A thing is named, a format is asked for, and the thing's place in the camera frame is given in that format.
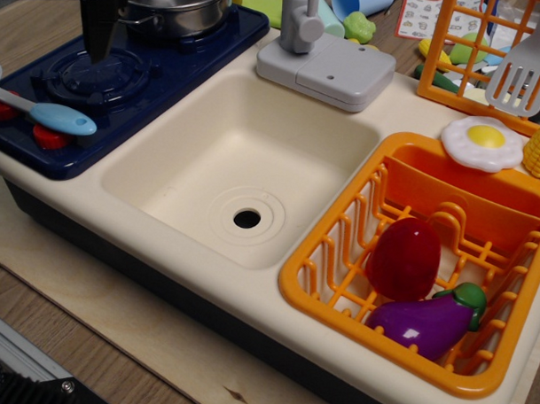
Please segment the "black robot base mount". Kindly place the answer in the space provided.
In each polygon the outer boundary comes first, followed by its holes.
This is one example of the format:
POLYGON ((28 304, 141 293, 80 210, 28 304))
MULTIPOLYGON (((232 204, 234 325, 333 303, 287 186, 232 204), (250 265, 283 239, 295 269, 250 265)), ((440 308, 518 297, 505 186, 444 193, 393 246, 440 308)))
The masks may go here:
POLYGON ((109 404, 73 377, 34 381, 0 361, 0 404, 109 404))

